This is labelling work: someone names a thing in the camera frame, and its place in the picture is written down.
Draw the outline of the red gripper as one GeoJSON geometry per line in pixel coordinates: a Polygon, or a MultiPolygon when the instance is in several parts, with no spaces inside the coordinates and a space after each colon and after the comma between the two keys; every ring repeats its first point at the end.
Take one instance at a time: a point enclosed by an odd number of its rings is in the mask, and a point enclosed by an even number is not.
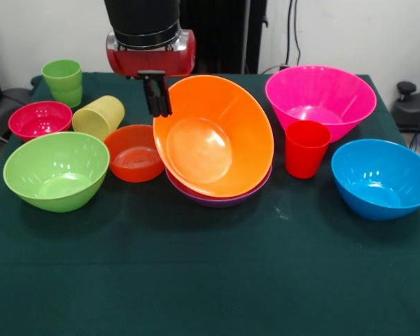
{"type": "Polygon", "coordinates": [[[188,76],[195,66],[196,38],[190,29],[181,30],[169,45],[150,50],[131,50],[111,31],[106,37],[108,63],[114,73],[143,81],[148,110],[153,117],[169,117],[172,107],[166,76],[188,76]]]}

